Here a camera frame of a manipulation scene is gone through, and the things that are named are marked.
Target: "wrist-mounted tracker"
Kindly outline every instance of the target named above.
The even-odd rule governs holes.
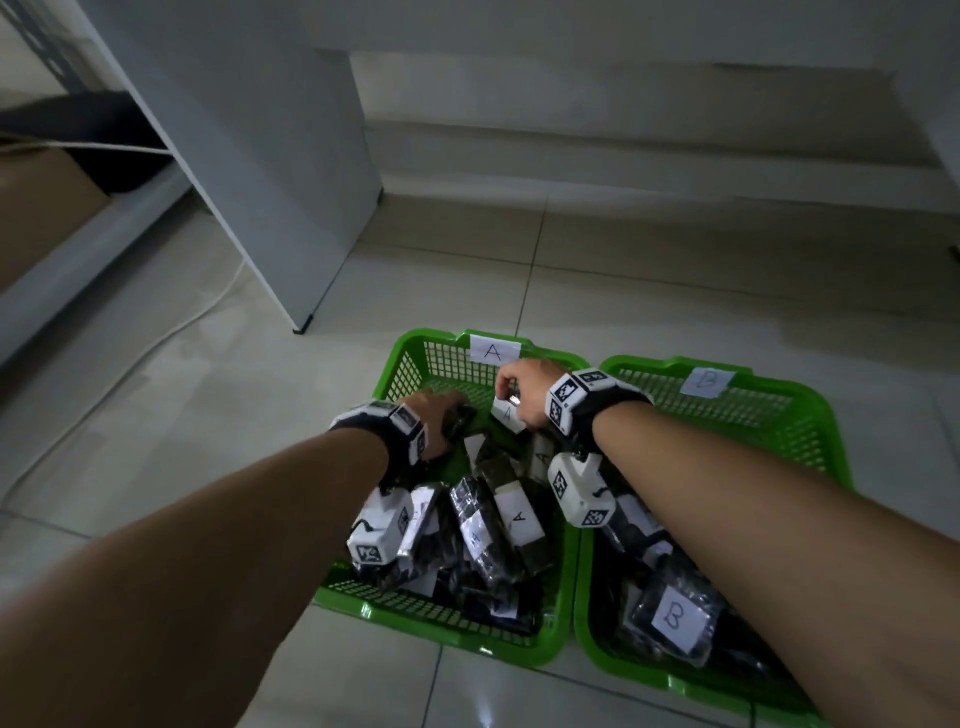
[[[557,379],[547,392],[544,411],[574,450],[582,453],[599,452],[600,448],[593,439],[593,419],[603,410],[622,401],[653,404],[633,384],[627,384],[599,369],[581,369]]]
[[[390,456],[380,491],[409,486],[410,473],[420,462],[429,443],[426,427],[406,404],[370,400],[334,418],[330,429],[365,429],[379,437]]]

